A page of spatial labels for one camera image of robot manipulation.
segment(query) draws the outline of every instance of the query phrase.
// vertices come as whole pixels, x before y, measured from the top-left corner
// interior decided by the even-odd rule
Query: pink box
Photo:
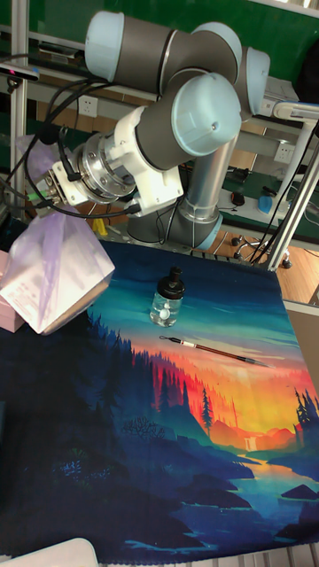
[[[5,299],[1,299],[0,301],[0,315],[8,317],[9,319],[15,319],[19,316],[13,307],[5,301]]]
[[[0,280],[4,275],[6,264],[8,261],[8,253],[0,250]],[[9,330],[11,333],[15,333],[21,325],[23,325],[24,320],[18,315],[18,313],[13,309],[13,307],[0,296],[0,327],[5,330]]]
[[[14,319],[0,315],[0,327],[2,329],[9,330],[11,333],[15,333],[15,331],[18,330],[23,323],[23,319],[18,314],[16,314]]]
[[[0,278],[4,275],[6,263],[8,261],[8,252],[0,250]]]

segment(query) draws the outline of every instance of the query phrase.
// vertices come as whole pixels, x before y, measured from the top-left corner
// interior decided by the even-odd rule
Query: paintbrush
[[[210,346],[196,345],[195,343],[189,343],[187,340],[181,340],[175,337],[163,337],[160,335],[159,338],[172,341],[172,343],[177,343],[182,346],[190,346],[191,348],[199,348],[201,351],[208,351],[209,353],[221,354],[222,356],[228,356],[236,361],[248,362],[248,364],[258,364],[259,366],[264,366],[267,369],[273,369],[275,366],[270,366],[264,362],[256,361],[254,358],[248,358],[247,356],[239,356],[238,354],[225,353],[224,351],[218,351],[216,348],[211,348]]]

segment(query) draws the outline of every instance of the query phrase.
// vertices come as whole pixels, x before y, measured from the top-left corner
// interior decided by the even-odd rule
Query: water bottle
[[[180,280],[181,273],[180,268],[173,266],[169,276],[162,277],[158,282],[150,317],[160,327],[172,327],[176,322],[185,292],[185,286]]]

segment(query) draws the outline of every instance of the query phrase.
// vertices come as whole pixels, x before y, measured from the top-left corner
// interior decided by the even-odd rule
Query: robotic arm
[[[206,241],[219,217],[218,194],[241,121],[259,111],[268,76],[268,55],[244,48],[242,56],[237,35],[221,23],[186,34],[122,13],[96,14],[85,44],[88,69],[160,100],[78,147],[72,156],[77,180],[69,181],[61,162],[54,164],[51,179],[59,198],[72,205],[107,204],[137,187],[130,204],[137,203],[135,217],[143,217],[135,221],[137,233],[147,231],[155,212],[170,210],[183,194],[177,166],[197,159],[195,188],[193,183],[179,221],[176,216],[175,232],[189,240],[195,222],[202,225],[197,240]]]

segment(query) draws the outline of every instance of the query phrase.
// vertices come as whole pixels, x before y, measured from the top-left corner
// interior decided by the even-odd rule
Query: power socket
[[[83,95],[79,98],[79,113],[83,116],[97,117],[97,98]]]
[[[286,144],[281,142],[276,151],[275,161],[280,161],[281,163],[290,163],[292,160],[292,154],[294,153],[295,146],[291,144]]]

